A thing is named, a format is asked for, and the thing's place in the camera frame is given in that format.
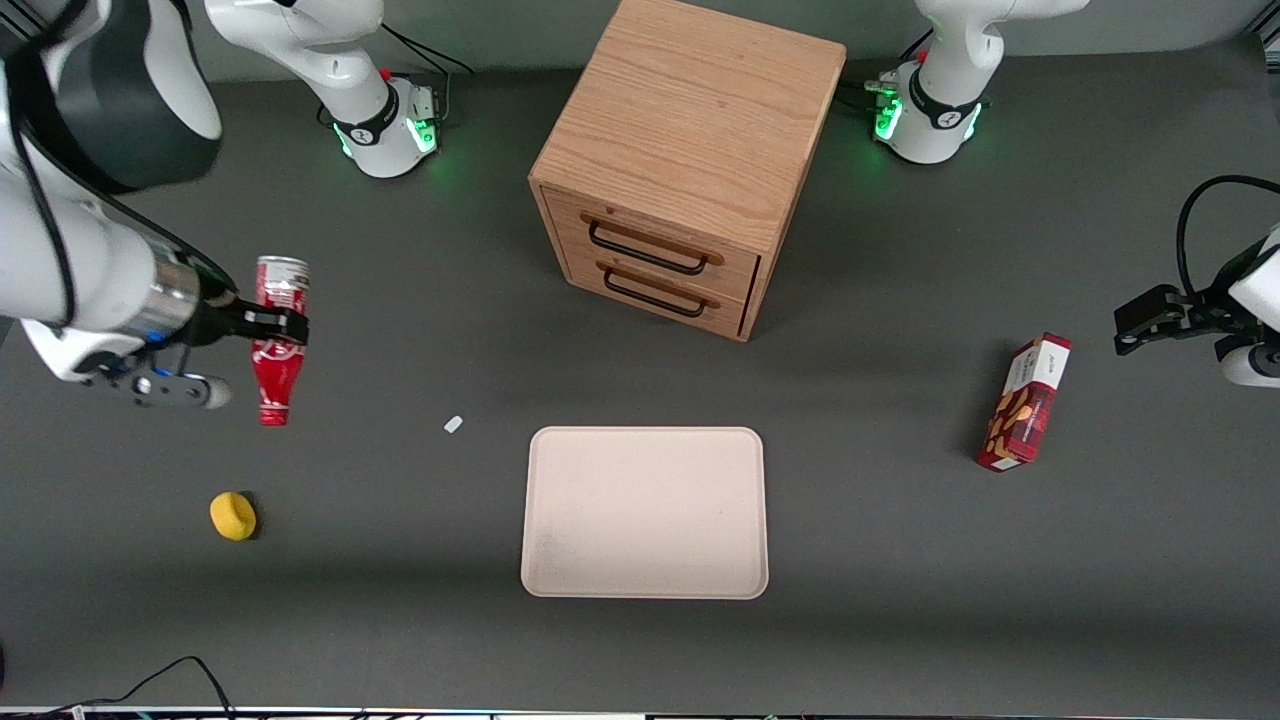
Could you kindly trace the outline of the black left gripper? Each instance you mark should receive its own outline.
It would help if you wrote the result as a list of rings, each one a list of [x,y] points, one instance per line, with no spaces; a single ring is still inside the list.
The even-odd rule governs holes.
[[[1229,260],[1207,288],[1185,297],[1172,284],[1157,284],[1114,310],[1114,350],[1124,357],[1161,340],[1189,334],[1265,337],[1265,241]]]

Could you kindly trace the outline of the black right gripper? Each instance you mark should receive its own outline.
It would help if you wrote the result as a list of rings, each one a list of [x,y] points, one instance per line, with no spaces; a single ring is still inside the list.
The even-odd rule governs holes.
[[[236,333],[255,341],[274,341],[305,347],[308,345],[308,318],[293,307],[244,306],[230,288],[201,288],[198,302],[186,323],[186,345],[191,348],[214,345]]]

